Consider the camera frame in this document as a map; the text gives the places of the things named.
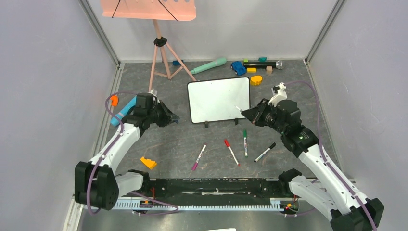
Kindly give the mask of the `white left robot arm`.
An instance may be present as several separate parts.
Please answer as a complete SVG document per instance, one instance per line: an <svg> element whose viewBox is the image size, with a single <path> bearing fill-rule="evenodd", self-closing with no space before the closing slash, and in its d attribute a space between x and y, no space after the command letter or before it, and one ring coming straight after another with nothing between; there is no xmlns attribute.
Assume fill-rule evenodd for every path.
<svg viewBox="0 0 408 231"><path fill-rule="evenodd" d="M121 196L133 192L146 196L151 191L147 173L130 170L116 176L117 167L152 124L162 128L179 120L152 91L136 94L121 112L112 115L118 122L115 135L94 157L75 167L75 201L92 215L111 210Z"/></svg>

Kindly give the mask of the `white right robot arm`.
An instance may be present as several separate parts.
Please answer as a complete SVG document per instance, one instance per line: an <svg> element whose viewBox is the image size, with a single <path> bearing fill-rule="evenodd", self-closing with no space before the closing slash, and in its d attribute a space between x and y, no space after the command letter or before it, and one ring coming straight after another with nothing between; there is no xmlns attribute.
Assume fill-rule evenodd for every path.
<svg viewBox="0 0 408 231"><path fill-rule="evenodd" d="M252 124L277 131L284 147L305 164L321 184L317 187L300 171L290 169L279 175L281 195L293 194L306 200L328 219L334 231L377 230L384 205L378 198L369 199L331 160L319 145L317 136L302 125L296 102L283 100L273 106L263 99L256 107L240 112Z"/></svg>

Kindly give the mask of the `black framed whiteboard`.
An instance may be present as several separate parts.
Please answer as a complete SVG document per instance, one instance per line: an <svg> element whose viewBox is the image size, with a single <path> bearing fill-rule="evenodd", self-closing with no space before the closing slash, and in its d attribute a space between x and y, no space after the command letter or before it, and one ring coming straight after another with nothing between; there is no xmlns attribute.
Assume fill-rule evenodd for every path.
<svg viewBox="0 0 408 231"><path fill-rule="evenodd" d="M249 77L202 80L187 84L191 122L194 124L243 119L250 108Z"/></svg>

